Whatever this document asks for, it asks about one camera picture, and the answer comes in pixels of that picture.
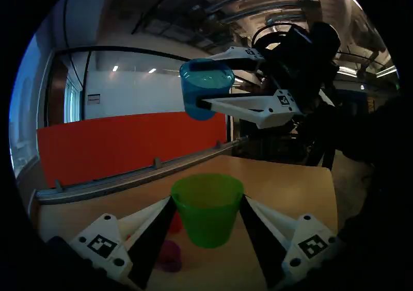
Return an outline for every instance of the cable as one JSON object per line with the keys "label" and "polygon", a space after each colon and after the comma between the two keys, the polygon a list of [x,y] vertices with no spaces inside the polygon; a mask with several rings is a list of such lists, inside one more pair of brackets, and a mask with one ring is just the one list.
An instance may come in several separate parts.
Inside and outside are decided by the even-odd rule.
{"label": "cable", "polygon": [[131,34],[136,33],[136,31],[139,29],[140,25],[144,22],[144,20],[146,20],[146,18],[148,18],[148,16],[150,14],[152,14],[163,1],[164,0],[158,0],[154,5],[151,6],[151,8],[149,8],[149,10],[146,14],[141,15],[140,19],[136,23],[136,25],[135,25],[134,29],[132,30]]}
{"label": "cable", "polygon": [[[66,48],[69,48],[69,42],[68,42],[68,35],[66,32],[66,11],[67,11],[67,7],[68,7],[68,1],[69,0],[65,0],[65,4],[63,6],[63,36],[65,38],[65,44],[66,44]],[[81,87],[83,88],[83,84],[81,82],[81,79],[79,78],[77,71],[76,71],[76,67],[74,66],[73,60],[72,60],[72,55],[69,52],[68,53],[69,59],[70,59],[70,63],[72,64],[72,68],[74,70],[74,73],[76,74],[77,80],[79,81]]]}
{"label": "cable", "polygon": [[277,25],[290,25],[292,27],[298,27],[298,28],[302,29],[299,25],[296,25],[295,23],[290,23],[290,22],[279,22],[279,23],[273,23],[273,24],[266,25],[266,26],[262,27],[261,29],[259,29],[257,32],[255,32],[255,34],[252,38],[251,47],[254,47],[255,39],[257,38],[259,33],[261,33],[262,31],[264,31],[268,28],[272,28],[273,26],[277,26]]}

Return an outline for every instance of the metal rail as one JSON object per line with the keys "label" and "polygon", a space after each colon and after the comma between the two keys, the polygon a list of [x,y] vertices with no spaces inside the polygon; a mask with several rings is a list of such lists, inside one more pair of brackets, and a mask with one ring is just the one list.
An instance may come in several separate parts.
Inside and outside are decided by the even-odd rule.
{"label": "metal rail", "polygon": [[225,151],[246,140],[247,138],[244,137],[240,140],[223,144],[219,148],[208,149],[202,153],[174,159],[162,163],[161,167],[152,166],[134,172],[108,177],[92,183],[66,187],[63,192],[59,192],[57,189],[40,190],[36,193],[36,198],[39,203],[43,205],[62,204],[88,200],[134,188],[209,160],[217,155],[223,154]]}

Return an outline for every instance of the ceiling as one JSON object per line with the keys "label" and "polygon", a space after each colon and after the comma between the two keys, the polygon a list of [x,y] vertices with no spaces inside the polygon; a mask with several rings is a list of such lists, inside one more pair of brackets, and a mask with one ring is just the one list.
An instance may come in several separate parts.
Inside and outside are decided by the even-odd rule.
{"label": "ceiling", "polygon": [[339,65],[372,74],[392,65],[378,32],[352,0],[162,0],[153,8],[159,1],[108,0],[100,33],[122,27],[125,34],[131,34],[140,20],[137,33],[151,33],[216,54],[232,45],[250,46],[254,33],[270,21],[308,28],[322,20],[340,36]]}

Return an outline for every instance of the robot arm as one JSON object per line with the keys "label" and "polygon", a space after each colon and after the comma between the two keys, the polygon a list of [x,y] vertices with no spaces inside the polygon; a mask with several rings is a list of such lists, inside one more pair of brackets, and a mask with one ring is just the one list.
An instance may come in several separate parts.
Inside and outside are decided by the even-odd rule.
{"label": "robot arm", "polygon": [[[221,112],[253,122],[258,128],[281,126],[316,97],[333,105],[321,90],[322,84],[331,83],[338,66],[332,58],[340,46],[337,33],[325,23],[314,25],[311,32],[292,26],[287,33],[265,41],[259,39],[257,48],[230,47],[227,51],[208,59],[226,64],[233,70],[262,71],[271,83],[264,94],[210,94],[200,95],[196,107]],[[266,46],[280,44],[273,50]],[[208,62],[199,62],[198,70],[211,68]]]}

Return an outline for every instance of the plastic cup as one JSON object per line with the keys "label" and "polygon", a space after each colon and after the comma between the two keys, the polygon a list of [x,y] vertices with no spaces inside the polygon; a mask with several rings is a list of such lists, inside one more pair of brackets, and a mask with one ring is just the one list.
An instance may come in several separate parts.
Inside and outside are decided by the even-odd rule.
{"label": "plastic cup", "polygon": [[233,71],[224,63],[211,59],[194,59],[179,69],[186,113],[196,120],[207,120],[215,112],[196,106],[201,95],[229,93],[235,81]]}
{"label": "plastic cup", "polygon": [[172,198],[191,241],[216,248],[231,236],[243,184],[228,175],[192,175],[174,183]]}

